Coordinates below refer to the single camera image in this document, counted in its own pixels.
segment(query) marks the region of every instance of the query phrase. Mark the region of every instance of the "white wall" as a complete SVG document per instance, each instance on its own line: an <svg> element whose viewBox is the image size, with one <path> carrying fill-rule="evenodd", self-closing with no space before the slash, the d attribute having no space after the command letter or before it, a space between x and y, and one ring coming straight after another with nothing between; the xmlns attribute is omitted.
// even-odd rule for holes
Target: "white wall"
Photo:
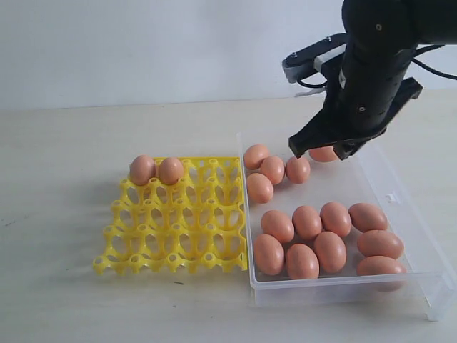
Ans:
<svg viewBox="0 0 457 343"><path fill-rule="evenodd" d="M342 0L0 0L0 109L293 96L281 60ZM457 49L423 59L457 73ZM416 67L424 86L455 86Z"/></svg>

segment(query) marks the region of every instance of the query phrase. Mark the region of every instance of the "table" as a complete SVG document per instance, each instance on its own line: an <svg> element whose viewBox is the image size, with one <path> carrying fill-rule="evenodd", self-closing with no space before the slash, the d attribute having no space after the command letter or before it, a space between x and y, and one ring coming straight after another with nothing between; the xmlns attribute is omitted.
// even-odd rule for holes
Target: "table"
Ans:
<svg viewBox="0 0 457 343"><path fill-rule="evenodd" d="M378 140L454 267L455 99L456 90L423 92ZM237 154L242 126L298 130L321 105L309 97L3 112L0 342L452 342L456 305L440 322L363 304L256 309L245 272L92 270L135 156Z"/></svg>

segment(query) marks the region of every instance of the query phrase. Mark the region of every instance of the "yellow plastic egg tray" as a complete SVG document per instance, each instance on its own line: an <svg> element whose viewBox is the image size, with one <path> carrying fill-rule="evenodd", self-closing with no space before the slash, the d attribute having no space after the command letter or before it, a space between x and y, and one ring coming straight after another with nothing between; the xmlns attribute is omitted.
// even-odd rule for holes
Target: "yellow plastic egg tray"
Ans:
<svg viewBox="0 0 457 343"><path fill-rule="evenodd" d="M199 266L230 272L248 268L243 177L238 157L182 157L185 174L167 186L152 178L145 186L129 178L111 205L113 221L104 228L104 253L93 262L103 274L147 268L158 272ZM156 159L160 165L163 159Z"/></svg>

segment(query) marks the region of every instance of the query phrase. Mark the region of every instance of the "plastic container wall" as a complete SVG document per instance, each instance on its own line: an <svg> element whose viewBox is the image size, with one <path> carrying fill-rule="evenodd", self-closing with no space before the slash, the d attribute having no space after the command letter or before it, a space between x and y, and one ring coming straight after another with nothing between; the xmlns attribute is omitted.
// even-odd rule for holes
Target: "plastic container wall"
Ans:
<svg viewBox="0 0 457 343"><path fill-rule="evenodd" d="M296 128L241 132L238 134L241 161L243 153L251 145L265 144L271 154L287 162L292 157L288 138L295 133ZM425 299L428 319L440 319L456 295L455 272L381 149L371 142L345 161L321 164L309 160L311 178L301 185L294 185L285 179L275 188L273 200L268 204L251 204L246 187L244 189L249 274L254 304L263 307L353 301L395 303L402 299ZM405 253L399 261L407 268L407 273L358 277L356 266L363 256L356 248L360 233L354 228L344 239L348 260L338 274L322 274L319 279L290 280L285 272L268 277L257 270L253 262L252 242L261 234L263 213L269 209L279 209L291 216L297 207L304 204L319 211L329 201L338 201L348 208L357 202L380 206L388 217L389 230L405 244ZM389 282L403 282L404 285L395 292L377 290L380 284Z"/></svg>

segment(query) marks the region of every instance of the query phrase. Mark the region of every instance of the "black cable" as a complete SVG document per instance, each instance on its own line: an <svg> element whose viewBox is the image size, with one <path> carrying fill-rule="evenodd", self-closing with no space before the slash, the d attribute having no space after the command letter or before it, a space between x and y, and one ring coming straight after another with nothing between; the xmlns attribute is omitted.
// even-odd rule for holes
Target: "black cable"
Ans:
<svg viewBox="0 0 457 343"><path fill-rule="evenodd" d="M419 61L419 60L417 60L417 59L413 59L412 62L415 63L415 64L417 64L417 65L420 66L421 68L424 68L426 71L431 72L432 74L435 74L435 75L444 77L445 79L457 80L457 76L456 76L456 75L443 73L442 71L438 71L438 70L436 70L436 69L433 69L432 67L426 65L425 63L423 63L423 62L421 62L421 61Z"/></svg>
<svg viewBox="0 0 457 343"><path fill-rule="evenodd" d="M414 57L425 54L426 52L429 52L429 51L440 49L443 46L444 46L444 44L435 44L435 45L429 45L429 46L425 46L423 48L417 49L416 53L414 54Z"/></svg>
<svg viewBox="0 0 457 343"><path fill-rule="evenodd" d="M322 84L307 84L301 80L297 80L297 84L299 84L302 87L306 87L306 88L319 89L319 88L324 88L327 85L327 81Z"/></svg>

